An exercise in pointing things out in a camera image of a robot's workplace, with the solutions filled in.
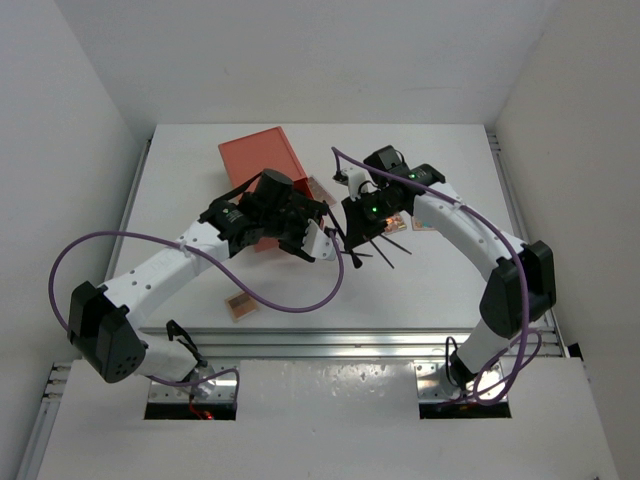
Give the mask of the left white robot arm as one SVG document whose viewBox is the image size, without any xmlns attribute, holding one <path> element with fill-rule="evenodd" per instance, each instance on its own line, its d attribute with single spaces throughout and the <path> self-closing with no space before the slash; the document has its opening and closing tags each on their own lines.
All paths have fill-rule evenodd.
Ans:
<svg viewBox="0 0 640 480">
<path fill-rule="evenodd" d="M 108 383 L 132 374 L 169 382 L 193 377 L 205 364 L 176 324 L 169 337 L 141 333 L 151 314 L 207 270 L 262 239 L 277 241 L 305 261 L 331 260 L 333 244 L 321 225 L 326 204 L 297 191 L 283 173 L 265 169 L 215 199 L 178 238 L 130 272 L 71 296 L 68 337 Z"/>
</svg>

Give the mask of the small brown eyeshadow palette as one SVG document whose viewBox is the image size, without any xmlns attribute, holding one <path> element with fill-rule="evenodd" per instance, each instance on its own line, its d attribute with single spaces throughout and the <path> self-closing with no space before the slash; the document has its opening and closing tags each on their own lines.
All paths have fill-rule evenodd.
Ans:
<svg viewBox="0 0 640 480">
<path fill-rule="evenodd" d="M 234 324 L 259 311 L 257 301 L 245 291 L 238 291 L 226 298 L 225 305 Z"/>
</svg>

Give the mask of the beige glitter eyeshadow palette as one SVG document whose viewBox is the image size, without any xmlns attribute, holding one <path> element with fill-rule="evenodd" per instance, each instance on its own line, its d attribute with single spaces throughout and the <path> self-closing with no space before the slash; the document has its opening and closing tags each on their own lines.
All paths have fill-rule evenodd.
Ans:
<svg viewBox="0 0 640 480">
<path fill-rule="evenodd" d="M 414 231 L 433 231 L 434 228 L 427 222 L 418 219 L 415 216 L 411 217 L 411 225 Z"/>
</svg>

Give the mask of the pink clear palette behind box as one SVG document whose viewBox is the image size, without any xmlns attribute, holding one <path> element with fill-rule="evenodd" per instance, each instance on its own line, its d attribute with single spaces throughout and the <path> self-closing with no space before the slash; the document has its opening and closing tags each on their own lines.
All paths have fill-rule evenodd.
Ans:
<svg viewBox="0 0 640 480">
<path fill-rule="evenodd" d="M 314 176 L 309 176 L 307 183 L 314 200 L 324 202 L 330 208 L 336 204 L 336 199 L 333 195 Z"/>
</svg>

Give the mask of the aluminium frame rail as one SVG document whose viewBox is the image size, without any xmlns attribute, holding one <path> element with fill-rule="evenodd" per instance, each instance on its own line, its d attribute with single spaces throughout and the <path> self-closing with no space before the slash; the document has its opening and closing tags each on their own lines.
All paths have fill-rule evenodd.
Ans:
<svg viewBox="0 0 640 480">
<path fill-rule="evenodd" d="M 229 189 L 218 145 L 266 129 L 248 125 L 158 125 L 127 227 L 175 238 Z M 284 125 L 308 174 L 340 200 L 331 146 L 363 158 L 392 144 L 411 166 L 430 163 L 484 215 L 511 229 L 485 128 L 480 125 Z M 568 479 L 554 446 L 543 359 L 509 397 L 511 418 L 420 419 L 414 358 L 432 329 L 471 329 L 484 282 L 436 232 L 382 239 L 395 264 L 374 258 L 347 272 L 321 310 L 288 315 L 260 308 L 232 326 L 224 300 L 236 290 L 212 268 L 147 324 L 177 317 L 205 340 L 212 360 L 241 360 L 235 421 L 147 420 L 150 382 L 107 385 L 85 361 L 68 371 L 37 479 Z M 309 265 L 279 250 L 245 250 L 225 263 L 260 294 L 286 305 L 331 290 L 334 262 Z"/>
</svg>

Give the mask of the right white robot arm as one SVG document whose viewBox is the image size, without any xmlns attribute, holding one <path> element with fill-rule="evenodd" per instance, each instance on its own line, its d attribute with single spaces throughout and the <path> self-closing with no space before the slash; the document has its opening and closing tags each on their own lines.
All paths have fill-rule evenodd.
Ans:
<svg viewBox="0 0 640 480">
<path fill-rule="evenodd" d="M 477 386 L 511 346 L 518 348 L 512 371 L 519 372 L 531 323 L 556 303 L 551 248 L 500 230 L 468 206 L 442 173 L 428 164 L 409 167 L 391 145 L 347 168 L 338 166 L 334 180 L 349 190 L 342 202 L 348 251 L 381 235 L 387 218 L 406 212 L 439 232 L 485 280 L 476 327 L 446 354 L 440 369 L 443 393 L 458 396 Z"/>
</svg>

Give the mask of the orange drawer organizer box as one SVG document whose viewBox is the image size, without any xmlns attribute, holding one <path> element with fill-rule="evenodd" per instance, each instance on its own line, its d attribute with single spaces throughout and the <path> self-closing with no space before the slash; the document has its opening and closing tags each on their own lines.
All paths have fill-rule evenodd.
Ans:
<svg viewBox="0 0 640 480">
<path fill-rule="evenodd" d="M 257 251 L 279 248 L 276 239 L 260 238 L 261 230 L 239 210 L 239 201 L 245 192 L 254 190 L 259 175 L 265 169 L 283 173 L 293 181 L 297 191 L 312 198 L 307 175 L 284 130 L 273 127 L 224 142 L 218 149 L 232 190 L 213 200 L 200 220 L 219 231 L 231 256 L 250 246 Z"/>
</svg>

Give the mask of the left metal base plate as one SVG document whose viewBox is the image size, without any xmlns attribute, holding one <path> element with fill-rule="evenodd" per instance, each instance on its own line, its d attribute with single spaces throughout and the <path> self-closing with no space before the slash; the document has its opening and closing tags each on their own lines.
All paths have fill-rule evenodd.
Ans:
<svg viewBox="0 0 640 480">
<path fill-rule="evenodd" d="M 164 380 L 149 376 L 151 391 L 166 393 L 170 402 L 186 402 L 192 397 L 197 403 L 231 404 L 239 390 L 240 365 L 230 361 L 209 362 L 196 367 L 183 380 Z"/>
</svg>

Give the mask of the thin black makeup brush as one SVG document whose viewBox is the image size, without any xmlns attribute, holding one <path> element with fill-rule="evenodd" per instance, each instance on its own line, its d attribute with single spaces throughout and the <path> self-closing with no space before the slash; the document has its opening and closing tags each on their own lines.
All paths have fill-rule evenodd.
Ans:
<svg viewBox="0 0 640 480">
<path fill-rule="evenodd" d="M 376 252 L 381 256 L 381 258 L 385 261 L 385 263 L 391 268 L 391 269 L 395 269 L 394 264 L 391 262 L 391 260 L 384 254 L 384 252 L 380 249 L 380 247 L 378 247 L 376 245 L 376 243 L 373 241 L 373 239 L 369 239 L 368 243 L 376 250 Z"/>
</svg>

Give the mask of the clear orange eyeshadow palette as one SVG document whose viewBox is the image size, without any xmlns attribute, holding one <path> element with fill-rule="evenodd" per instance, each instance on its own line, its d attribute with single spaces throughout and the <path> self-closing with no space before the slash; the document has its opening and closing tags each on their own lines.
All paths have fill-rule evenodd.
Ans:
<svg viewBox="0 0 640 480">
<path fill-rule="evenodd" d="M 384 229 L 385 235 L 391 235 L 394 233 L 398 233 L 404 231 L 407 226 L 403 219 L 403 216 L 400 213 L 396 213 L 386 219 L 387 225 Z"/>
</svg>

